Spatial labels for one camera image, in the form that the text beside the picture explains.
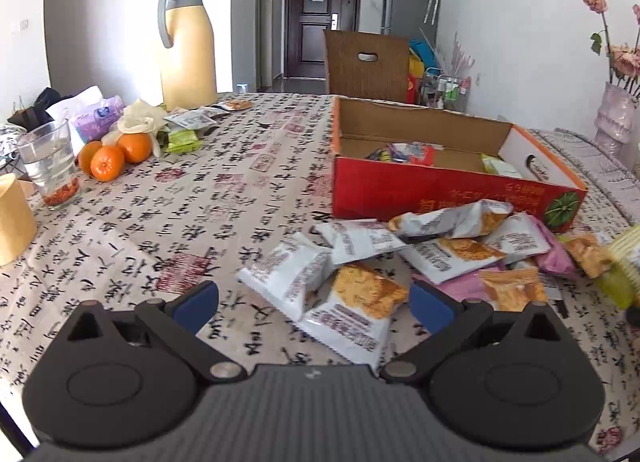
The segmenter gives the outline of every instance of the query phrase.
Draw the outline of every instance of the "table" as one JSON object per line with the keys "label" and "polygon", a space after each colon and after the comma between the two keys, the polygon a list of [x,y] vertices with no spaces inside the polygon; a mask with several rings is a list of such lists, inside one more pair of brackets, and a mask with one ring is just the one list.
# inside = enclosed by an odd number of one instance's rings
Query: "table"
{"label": "table", "polygon": [[[242,94],[251,110],[227,116],[194,153],[129,166],[110,184],[51,211],[30,200],[38,236],[0,270],[0,378],[19,393],[31,369],[80,301],[124,310],[151,297],[171,300],[201,280],[220,288],[220,308],[198,337],[251,370],[346,360],[236,280],[236,272],[284,235],[331,218],[331,96]],[[639,182],[571,132],[535,132],[589,186],[578,227],[617,234],[640,221]],[[370,265],[400,283],[411,270],[393,254]],[[640,428],[638,334],[594,286],[563,287],[564,323],[606,388],[592,445],[609,450]],[[394,315],[384,361],[428,332],[407,306]]]}

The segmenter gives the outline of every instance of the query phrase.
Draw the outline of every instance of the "glass of water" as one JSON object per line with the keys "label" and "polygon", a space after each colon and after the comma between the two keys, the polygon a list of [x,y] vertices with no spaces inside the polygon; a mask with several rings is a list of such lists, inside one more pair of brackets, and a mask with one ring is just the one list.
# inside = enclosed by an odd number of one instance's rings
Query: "glass of water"
{"label": "glass of water", "polygon": [[27,174],[50,208],[67,204],[80,191],[80,180],[67,119],[52,121],[17,142]]}

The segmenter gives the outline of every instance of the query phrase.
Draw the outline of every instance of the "brown door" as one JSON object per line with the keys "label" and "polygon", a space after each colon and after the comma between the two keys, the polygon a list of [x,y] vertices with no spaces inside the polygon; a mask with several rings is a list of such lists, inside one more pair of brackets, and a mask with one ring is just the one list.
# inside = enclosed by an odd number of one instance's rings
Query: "brown door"
{"label": "brown door", "polygon": [[287,77],[325,77],[323,31],[355,31],[359,1],[287,0]]}

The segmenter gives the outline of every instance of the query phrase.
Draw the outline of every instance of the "brown chair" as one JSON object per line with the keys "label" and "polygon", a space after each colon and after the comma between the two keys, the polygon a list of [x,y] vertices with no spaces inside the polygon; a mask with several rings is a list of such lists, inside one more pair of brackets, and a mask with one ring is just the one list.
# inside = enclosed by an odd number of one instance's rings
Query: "brown chair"
{"label": "brown chair", "polygon": [[330,94],[406,102],[407,40],[366,32],[326,30],[324,41]]}

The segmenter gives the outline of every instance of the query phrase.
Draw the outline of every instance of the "red cardboard box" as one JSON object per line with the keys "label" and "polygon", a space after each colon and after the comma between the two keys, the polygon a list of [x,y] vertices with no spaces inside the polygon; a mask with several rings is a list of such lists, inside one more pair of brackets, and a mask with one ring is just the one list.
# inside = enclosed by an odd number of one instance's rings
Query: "red cardboard box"
{"label": "red cardboard box", "polygon": [[[509,122],[342,98],[335,100],[333,115],[336,218],[386,222],[489,198],[511,202],[516,212],[526,211],[561,233],[586,195],[570,168]],[[439,145],[433,167],[364,159],[388,143],[415,141]],[[482,154],[500,157],[523,179],[485,173]]]}

